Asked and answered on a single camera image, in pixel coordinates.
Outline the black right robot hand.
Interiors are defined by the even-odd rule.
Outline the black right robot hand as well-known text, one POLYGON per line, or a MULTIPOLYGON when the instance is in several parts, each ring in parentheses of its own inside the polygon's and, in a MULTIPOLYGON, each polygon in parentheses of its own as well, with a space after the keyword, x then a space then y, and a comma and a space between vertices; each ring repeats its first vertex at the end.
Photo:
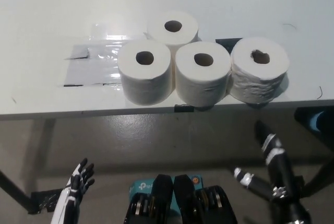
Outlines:
POLYGON ((275 203, 298 202, 300 189, 295 180, 290 159, 279 137, 262 121, 254 126, 255 137, 261 147, 270 181, 246 172, 240 167, 233 167, 234 178, 255 195, 275 203))

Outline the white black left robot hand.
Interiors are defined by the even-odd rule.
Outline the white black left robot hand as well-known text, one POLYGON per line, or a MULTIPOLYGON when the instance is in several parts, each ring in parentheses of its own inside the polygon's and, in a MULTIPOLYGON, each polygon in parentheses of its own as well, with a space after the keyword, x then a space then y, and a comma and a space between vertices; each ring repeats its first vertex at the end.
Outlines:
POLYGON ((80 215, 80 204, 88 188, 94 184, 94 164, 87 165, 84 158, 72 172, 57 201, 51 224, 76 224, 80 215))

